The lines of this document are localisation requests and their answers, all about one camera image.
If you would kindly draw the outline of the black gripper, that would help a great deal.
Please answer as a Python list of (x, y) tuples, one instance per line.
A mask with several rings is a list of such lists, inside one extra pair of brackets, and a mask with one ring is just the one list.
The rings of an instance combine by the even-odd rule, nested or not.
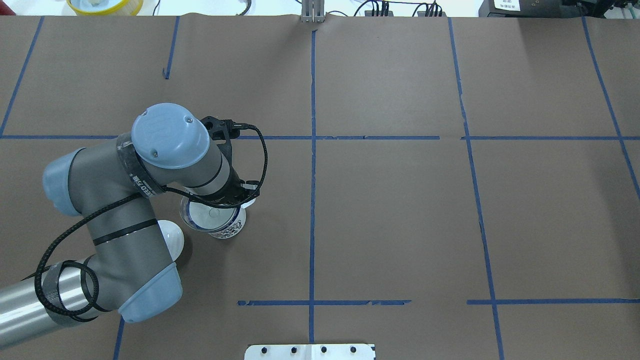
[(250, 200), (250, 189), (236, 172), (231, 172), (224, 186), (215, 192), (215, 205), (238, 207)]

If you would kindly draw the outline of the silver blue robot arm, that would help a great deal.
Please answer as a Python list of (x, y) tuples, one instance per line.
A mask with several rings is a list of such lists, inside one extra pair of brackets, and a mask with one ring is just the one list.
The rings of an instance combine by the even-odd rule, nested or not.
[(155, 317), (183, 294), (151, 198), (173, 193), (212, 208), (254, 200), (262, 180), (233, 168), (231, 139), (247, 123), (182, 105), (147, 107), (130, 132), (79, 148), (46, 166), (46, 197), (80, 217), (46, 248), (31, 276), (1, 291), (1, 348), (117, 311), (132, 324)]

